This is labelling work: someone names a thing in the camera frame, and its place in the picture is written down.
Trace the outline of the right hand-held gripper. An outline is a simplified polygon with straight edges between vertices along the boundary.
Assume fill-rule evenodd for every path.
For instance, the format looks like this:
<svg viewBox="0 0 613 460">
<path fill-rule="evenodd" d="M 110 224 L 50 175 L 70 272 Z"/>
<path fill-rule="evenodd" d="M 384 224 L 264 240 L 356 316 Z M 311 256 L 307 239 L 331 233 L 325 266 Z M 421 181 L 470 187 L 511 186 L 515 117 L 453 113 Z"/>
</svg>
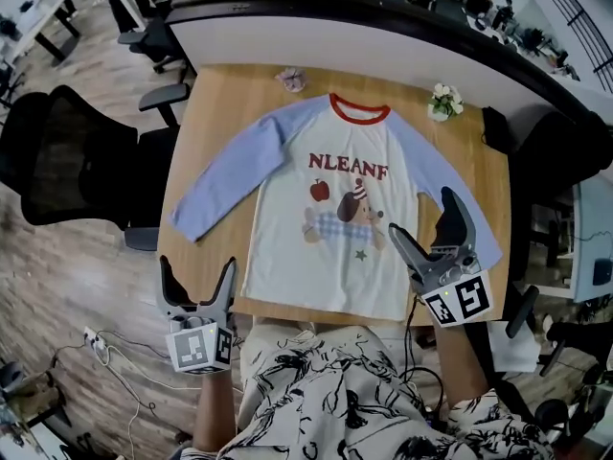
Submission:
<svg viewBox="0 0 613 460">
<path fill-rule="evenodd" d="M 414 280 L 414 290 L 442 328 L 463 325 L 488 313 L 493 304 L 488 272 L 474 249 L 476 229 L 464 202 L 449 187 L 441 189 L 443 212 L 436 223 L 433 254 L 395 223 L 388 234 Z"/>
</svg>

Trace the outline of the white shirt with blue sleeves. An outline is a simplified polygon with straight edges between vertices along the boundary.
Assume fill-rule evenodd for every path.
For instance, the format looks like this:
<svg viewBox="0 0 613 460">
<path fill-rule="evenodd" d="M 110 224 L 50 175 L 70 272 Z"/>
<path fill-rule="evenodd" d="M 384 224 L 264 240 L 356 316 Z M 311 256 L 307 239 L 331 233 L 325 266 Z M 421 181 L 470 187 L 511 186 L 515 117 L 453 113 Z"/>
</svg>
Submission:
<svg viewBox="0 0 613 460">
<path fill-rule="evenodd" d="M 273 110 L 238 133 L 183 195 L 170 223 L 196 242 L 258 197 L 241 293 L 263 302 L 400 320 L 407 267 L 390 224 L 415 234 L 419 195 L 450 189 L 476 228 L 477 265 L 502 252 L 456 170 L 390 107 L 336 94 Z"/>
</svg>

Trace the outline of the person's right forearm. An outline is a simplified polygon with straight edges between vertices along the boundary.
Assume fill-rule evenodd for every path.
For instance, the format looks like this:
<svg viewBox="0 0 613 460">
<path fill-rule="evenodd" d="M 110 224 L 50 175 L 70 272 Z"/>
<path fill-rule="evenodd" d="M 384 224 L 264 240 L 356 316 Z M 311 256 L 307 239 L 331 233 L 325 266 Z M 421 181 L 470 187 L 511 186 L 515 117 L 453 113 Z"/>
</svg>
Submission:
<svg viewBox="0 0 613 460">
<path fill-rule="evenodd" d="M 459 404 L 482 398 L 491 387 L 463 327 L 435 324 L 434 334 L 443 391 L 452 416 Z"/>
</svg>

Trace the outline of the person's left forearm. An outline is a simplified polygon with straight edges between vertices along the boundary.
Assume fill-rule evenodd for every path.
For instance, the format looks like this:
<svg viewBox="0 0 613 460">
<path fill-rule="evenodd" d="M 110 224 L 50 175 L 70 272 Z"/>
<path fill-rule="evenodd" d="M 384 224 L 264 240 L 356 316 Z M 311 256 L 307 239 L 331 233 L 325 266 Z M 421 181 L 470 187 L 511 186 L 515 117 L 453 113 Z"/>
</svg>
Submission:
<svg viewBox="0 0 613 460">
<path fill-rule="evenodd" d="M 236 433 L 231 371 L 204 375 L 196 409 L 193 447 L 205 452 L 219 452 Z"/>
</svg>

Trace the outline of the white power strip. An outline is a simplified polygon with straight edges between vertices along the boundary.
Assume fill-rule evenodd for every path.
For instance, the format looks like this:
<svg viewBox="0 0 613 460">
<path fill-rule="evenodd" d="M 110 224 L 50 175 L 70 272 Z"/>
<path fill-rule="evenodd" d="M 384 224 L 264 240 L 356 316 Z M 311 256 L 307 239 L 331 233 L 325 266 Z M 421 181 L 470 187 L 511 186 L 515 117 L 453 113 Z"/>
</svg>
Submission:
<svg viewBox="0 0 613 460">
<path fill-rule="evenodd" d="M 108 357 L 106 341 L 103 339 L 99 332 L 93 330 L 88 326 L 85 326 L 83 329 L 83 338 L 85 345 L 92 350 L 96 357 Z"/>
</svg>

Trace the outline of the black pouch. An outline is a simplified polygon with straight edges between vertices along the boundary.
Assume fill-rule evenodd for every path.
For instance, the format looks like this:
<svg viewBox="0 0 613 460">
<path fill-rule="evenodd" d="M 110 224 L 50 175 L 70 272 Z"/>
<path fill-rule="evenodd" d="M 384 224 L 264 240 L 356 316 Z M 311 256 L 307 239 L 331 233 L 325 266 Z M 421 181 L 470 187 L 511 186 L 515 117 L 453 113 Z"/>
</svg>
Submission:
<svg viewBox="0 0 613 460">
<path fill-rule="evenodd" d="M 493 107 L 483 107 L 484 132 L 482 142 L 505 155 L 511 153 L 513 139 L 506 117 Z"/>
</svg>

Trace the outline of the white cloth sheet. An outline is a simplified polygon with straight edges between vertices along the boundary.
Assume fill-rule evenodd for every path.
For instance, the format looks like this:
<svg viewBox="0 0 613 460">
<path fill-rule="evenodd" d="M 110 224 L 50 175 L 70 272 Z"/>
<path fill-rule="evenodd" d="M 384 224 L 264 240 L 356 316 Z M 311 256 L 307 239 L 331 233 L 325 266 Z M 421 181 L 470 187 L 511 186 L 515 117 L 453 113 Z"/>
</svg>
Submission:
<svg viewBox="0 0 613 460">
<path fill-rule="evenodd" d="M 495 372 L 532 373 L 537 368 L 541 344 L 527 323 L 523 323 L 515 337 L 508 337 L 507 323 L 487 323 L 488 339 Z"/>
</svg>

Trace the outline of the white-flowered plant in white pot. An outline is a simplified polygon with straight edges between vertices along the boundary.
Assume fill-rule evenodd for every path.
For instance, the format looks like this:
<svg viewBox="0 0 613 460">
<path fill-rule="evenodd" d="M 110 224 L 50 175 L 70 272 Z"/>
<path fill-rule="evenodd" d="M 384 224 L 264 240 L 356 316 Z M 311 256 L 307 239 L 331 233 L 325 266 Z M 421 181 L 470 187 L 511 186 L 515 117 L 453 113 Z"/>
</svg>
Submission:
<svg viewBox="0 0 613 460">
<path fill-rule="evenodd" d="M 463 112 L 464 101 L 457 88 L 437 83 L 428 102 L 428 117 L 436 122 L 445 122 L 452 117 L 461 115 Z"/>
</svg>

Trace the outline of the tall black office chair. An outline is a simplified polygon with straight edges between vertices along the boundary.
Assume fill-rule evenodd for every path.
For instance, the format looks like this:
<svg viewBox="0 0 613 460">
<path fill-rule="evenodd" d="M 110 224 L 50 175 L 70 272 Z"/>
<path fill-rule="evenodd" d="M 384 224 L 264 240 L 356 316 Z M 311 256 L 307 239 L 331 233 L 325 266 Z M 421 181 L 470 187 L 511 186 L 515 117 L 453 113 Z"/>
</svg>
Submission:
<svg viewBox="0 0 613 460">
<path fill-rule="evenodd" d="M 533 242 L 547 246 L 547 266 L 556 263 L 559 222 L 546 232 L 533 230 L 533 207 L 569 214 L 556 198 L 613 163 L 613 132 L 595 113 L 576 124 L 558 112 L 543 116 L 509 156 L 511 185 L 511 253 L 509 279 L 521 280 Z"/>
</svg>

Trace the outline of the glass-topped white desk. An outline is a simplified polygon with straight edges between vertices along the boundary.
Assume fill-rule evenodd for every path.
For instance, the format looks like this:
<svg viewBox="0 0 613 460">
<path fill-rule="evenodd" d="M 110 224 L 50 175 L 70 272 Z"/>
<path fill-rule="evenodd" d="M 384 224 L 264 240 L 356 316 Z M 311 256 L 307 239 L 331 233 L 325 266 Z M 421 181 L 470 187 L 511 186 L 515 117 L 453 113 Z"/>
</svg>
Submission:
<svg viewBox="0 0 613 460">
<path fill-rule="evenodd" d="M 613 259 L 613 184 L 597 174 L 574 187 L 574 201 L 571 290 L 578 303 L 613 294 L 613 279 L 592 285 L 595 260 Z"/>
</svg>

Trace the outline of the black box device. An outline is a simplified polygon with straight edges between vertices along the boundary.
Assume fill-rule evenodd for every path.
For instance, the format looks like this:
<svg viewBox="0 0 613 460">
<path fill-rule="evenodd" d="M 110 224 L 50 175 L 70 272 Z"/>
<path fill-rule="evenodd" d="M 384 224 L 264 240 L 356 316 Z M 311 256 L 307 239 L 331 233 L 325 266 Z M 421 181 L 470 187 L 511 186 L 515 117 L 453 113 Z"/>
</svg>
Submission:
<svg viewBox="0 0 613 460">
<path fill-rule="evenodd" d="M 592 285 L 595 287 L 603 286 L 613 279 L 613 259 L 598 258 L 593 266 Z"/>
</svg>

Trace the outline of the person's white black-patterned clothing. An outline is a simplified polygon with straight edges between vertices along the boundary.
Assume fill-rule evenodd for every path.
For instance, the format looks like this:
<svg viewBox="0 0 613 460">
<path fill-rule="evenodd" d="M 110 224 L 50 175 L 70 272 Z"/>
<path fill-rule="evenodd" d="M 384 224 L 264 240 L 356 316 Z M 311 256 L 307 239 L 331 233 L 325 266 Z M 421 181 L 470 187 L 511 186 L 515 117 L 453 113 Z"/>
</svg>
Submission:
<svg viewBox="0 0 613 460">
<path fill-rule="evenodd" d="M 503 412 L 494 390 L 428 424 L 418 389 L 389 351 L 299 336 L 240 353 L 237 433 L 219 452 L 180 460 L 554 460 L 545 434 Z"/>
</svg>

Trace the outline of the black mesh office chair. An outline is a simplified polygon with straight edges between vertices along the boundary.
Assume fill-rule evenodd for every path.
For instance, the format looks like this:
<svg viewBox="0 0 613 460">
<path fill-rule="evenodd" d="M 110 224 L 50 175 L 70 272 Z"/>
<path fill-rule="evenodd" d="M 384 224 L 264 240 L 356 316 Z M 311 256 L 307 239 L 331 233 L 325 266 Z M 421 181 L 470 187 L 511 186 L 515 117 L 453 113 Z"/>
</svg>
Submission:
<svg viewBox="0 0 613 460">
<path fill-rule="evenodd" d="M 148 92 L 140 111 L 158 110 L 166 125 L 139 132 L 67 85 L 28 93 L 0 132 L 0 182 L 19 194 L 31 225 L 106 220 L 128 247 L 154 252 L 180 128 L 171 107 L 190 94 L 186 83 Z"/>
</svg>

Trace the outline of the black metal railing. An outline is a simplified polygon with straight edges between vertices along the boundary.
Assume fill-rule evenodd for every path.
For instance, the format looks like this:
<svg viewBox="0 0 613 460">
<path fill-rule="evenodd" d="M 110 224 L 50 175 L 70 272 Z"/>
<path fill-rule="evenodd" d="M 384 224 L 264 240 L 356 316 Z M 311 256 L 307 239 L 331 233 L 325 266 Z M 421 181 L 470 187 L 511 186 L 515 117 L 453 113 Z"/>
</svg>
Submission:
<svg viewBox="0 0 613 460">
<path fill-rule="evenodd" d="M 613 94 L 613 49 L 578 0 L 552 0 L 566 25 L 579 40 L 592 72 L 605 92 Z"/>
</svg>

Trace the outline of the white office desk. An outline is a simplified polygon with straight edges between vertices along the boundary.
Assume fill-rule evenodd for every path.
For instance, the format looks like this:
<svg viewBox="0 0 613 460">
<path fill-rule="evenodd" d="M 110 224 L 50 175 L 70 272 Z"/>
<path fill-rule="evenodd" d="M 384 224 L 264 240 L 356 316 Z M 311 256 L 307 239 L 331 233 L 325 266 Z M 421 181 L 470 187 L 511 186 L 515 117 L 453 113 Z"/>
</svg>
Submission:
<svg viewBox="0 0 613 460">
<path fill-rule="evenodd" d="M 23 56 L 34 43 L 38 43 L 53 57 L 54 66 L 67 59 L 79 42 L 80 32 L 60 12 L 66 1 L 38 0 L 34 3 L 16 23 L 16 30 L 20 32 L 17 40 L 0 35 L 0 58 L 8 65 L 14 66 L 18 58 Z M 71 35 L 60 46 L 54 45 L 42 32 L 52 19 L 58 21 Z"/>
</svg>

